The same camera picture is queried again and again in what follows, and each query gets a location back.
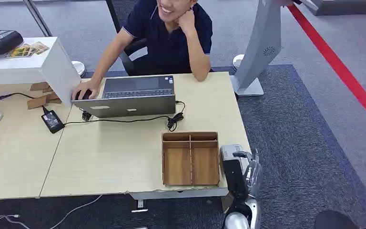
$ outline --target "navy polo shirt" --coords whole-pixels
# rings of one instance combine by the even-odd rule
[[[159,17],[156,0],[140,0],[123,25],[130,35],[147,40],[147,60],[153,69],[168,73],[191,73],[186,36],[181,28],[169,33]],[[206,55],[211,51],[213,24],[199,5],[193,6],[195,28]]]

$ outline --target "computer mouse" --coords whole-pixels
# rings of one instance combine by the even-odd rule
[[[76,93],[75,100],[79,100],[79,95],[81,94],[81,91],[78,91]],[[90,89],[86,90],[85,94],[83,95],[83,100],[89,99],[89,96],[92,94],[92,91]]]

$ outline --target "chair backrest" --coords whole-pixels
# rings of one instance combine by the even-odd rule
[[[139,0],[106,0],[116,31],[119,32]]]

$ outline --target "red stripe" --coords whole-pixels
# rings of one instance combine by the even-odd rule
[[[348,89],[357,98],[360,104],[366,109],[366,91],[353,76],[350,70],[340,60],[336,53],[330,48],[325,40],[319,35],[319,33],[313,28],[311,23],[305,18],[305,16],[299,11],[295,5],[288,6],[288,9],[293,14],[299,25],[311,39],[312,43],[317,47],[326,61],[330,64],[332,69],[337,73],[339,78],[348,87]]]

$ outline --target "wooden divider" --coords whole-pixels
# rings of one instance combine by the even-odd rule
[[[219,183],[219,148],[216,132],[165,133],[162,140],[165,185]]]

